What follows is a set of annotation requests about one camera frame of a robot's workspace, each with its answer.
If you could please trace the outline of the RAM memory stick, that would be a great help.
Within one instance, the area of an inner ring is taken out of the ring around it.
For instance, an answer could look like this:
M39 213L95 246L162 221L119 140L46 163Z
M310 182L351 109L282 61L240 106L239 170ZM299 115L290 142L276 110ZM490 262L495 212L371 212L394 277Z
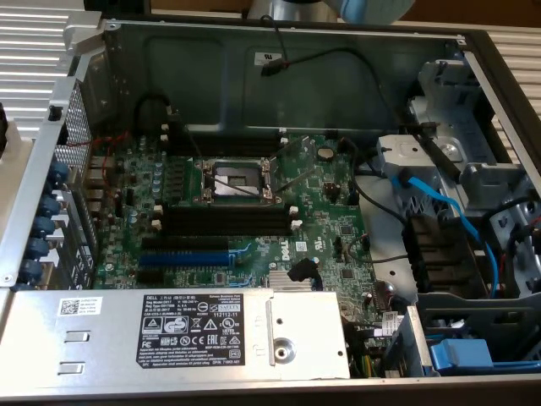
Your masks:
M238 217L255 219L289 219L288 206L179 206L163 207L163 218Z

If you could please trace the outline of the black RAM slot white clips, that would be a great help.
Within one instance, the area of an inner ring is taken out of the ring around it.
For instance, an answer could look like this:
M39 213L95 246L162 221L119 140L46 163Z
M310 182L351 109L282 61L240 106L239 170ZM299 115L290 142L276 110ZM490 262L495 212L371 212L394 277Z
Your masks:
M271 128L243 128L243 129L189 129L187 126L174 126L164 123L161 126L163 134L168 133L169 138L194 140L196 144L209 142L226 142L229 140L271 140L280 143L281 139L288 137L287 131Z
M189 218L161 220L167 236L288 236L291 223L285 218Z
M202 156L269 157L280 150L280 137L274 134L250 136L192 135ZM172 137L165 145L169 156L198 156L188 135Z

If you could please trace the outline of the metal socket cover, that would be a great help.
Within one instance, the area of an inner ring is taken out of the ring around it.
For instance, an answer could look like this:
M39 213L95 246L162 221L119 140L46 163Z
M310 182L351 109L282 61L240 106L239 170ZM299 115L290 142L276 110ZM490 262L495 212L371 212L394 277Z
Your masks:
M315 170L315 140L308 136L290 139L270 158L270 188L281 193L305 180Z

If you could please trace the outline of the green motherboard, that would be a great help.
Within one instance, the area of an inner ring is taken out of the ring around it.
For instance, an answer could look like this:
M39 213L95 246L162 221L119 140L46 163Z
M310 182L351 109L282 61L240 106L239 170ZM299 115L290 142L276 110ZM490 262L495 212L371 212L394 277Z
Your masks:
M178 236L223 237L236 255L230 266L139 266L146 254L217 252L218 250L142 250L146 237L161 233L163 207L208 206L199 201L200 172L191 156L169 156L164 140L141 139L110 156L97 156L92 170L110 187L109 196L93 202L91 212L98 233L98 256L93 285L101 289L134 288L268 288L270 271L288 272L303 258L316 265L322 291L336 294L347 323L347 346L365 356L381 357L391 340L383 320L399 302L377 279L377 266L394 266L398 254L377 255L363 223L360 195L352 179L352 152L323 136L315 140L315 170L292 188L276 193L278 206L289 207L292 235ZM317 150L328 146L332 162L318 160ZM162 285L136 282L141 269L161 268Z

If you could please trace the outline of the long black expansion slot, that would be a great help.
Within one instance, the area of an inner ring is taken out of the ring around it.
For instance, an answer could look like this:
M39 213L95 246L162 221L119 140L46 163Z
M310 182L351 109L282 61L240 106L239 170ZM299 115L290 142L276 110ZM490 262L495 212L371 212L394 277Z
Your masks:
M228 240L223 237L146 237L141 241L142 250L189 251L228 250Z

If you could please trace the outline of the blue expansion slot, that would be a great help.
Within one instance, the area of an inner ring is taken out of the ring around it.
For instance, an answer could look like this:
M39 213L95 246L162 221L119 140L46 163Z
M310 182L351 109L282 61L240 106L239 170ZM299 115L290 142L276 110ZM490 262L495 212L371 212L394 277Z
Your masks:
M139 266L230 266L235 254L226 251L146 254Z

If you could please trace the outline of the short black expansion slot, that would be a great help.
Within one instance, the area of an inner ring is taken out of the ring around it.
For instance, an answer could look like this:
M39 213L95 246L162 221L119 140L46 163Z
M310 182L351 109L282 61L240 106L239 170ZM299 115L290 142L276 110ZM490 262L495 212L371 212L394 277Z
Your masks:
M136 274L136 282L143 285L162 285L165 282L165 272L161 268L141 269Z

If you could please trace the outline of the black power supply label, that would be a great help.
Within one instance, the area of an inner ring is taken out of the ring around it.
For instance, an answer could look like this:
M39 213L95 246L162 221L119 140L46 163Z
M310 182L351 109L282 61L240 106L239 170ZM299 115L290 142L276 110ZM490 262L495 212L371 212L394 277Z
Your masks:
M245 365L241 294L147 294L136 361L143 369Z

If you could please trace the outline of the black ribbed plastic shroud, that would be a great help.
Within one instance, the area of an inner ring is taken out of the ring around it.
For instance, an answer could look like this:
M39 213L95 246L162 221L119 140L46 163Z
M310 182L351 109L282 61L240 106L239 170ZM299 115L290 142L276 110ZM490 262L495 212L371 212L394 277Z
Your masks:
M466 231L456 222L415 215L402 232L418 292L448 293L463 299L488 297Z

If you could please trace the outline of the silver metal disk bay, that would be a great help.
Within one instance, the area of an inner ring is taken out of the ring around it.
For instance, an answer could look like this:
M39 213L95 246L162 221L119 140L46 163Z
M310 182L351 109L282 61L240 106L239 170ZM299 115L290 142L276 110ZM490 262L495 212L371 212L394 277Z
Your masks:
M541 177L499 149L492 122L503 107L480 64L470 52L429 61L418 85L407 124L377 142L406 227L415 215L462 226L485 299L541 294Z

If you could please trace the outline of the silver power supply unit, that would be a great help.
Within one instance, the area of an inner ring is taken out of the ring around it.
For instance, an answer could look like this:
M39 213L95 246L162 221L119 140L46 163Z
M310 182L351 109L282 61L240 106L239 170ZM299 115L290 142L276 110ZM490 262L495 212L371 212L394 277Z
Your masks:
M147 294L241 294L245 365L143 369ZM59 316L60 299L102 297L99 315ZM0 326L0 398L310 387L350 376L337 298L269 288L13 294Z

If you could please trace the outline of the blue rear port plug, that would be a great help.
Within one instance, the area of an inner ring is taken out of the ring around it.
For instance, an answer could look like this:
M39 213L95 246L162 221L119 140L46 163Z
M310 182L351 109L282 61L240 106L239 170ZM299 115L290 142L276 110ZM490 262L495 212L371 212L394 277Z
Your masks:
M34 238L44 239L46 236L54 233L56 229L55 222L49 217L34 217L30 234Z
M62 185L67 181L69 173L69 166L64 162L51 162L47 173L47 182L52 186Z
M19 278L25 283L36 284L41 281L43 269L39 261L22 260L19 269Z
M45 239L29 238L25 248L25 259L39 260L48 256L49 244Z
M56 199L55 195L43 194L39 200L37 214L40 217L56 216L62 210L62 204Z

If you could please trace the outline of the white QR code sticker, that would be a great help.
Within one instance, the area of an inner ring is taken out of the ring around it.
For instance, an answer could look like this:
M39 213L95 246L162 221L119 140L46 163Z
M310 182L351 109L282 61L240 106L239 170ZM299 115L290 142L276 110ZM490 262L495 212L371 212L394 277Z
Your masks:
M79 297L60 299L59 316L99 315L102 307L102 297Z

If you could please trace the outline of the dark gray drive cage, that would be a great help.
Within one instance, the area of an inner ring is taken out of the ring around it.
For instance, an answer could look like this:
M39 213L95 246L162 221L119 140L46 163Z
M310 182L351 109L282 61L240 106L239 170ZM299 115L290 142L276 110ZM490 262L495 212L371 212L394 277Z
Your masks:
M415 304L389 315L391 342L382 359L387 377L541 378L541 294L521 299L463 299L421 294ZM494 368L480 374L441 376L429 348L447 338L486 341Z

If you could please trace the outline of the blue plastic latch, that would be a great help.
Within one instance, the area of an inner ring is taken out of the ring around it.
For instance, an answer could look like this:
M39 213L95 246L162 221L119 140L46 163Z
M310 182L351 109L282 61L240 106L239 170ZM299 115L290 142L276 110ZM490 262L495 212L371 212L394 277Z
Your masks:
M429 348L434 369L441 376L474 375L494 368L483 339L447 338Z

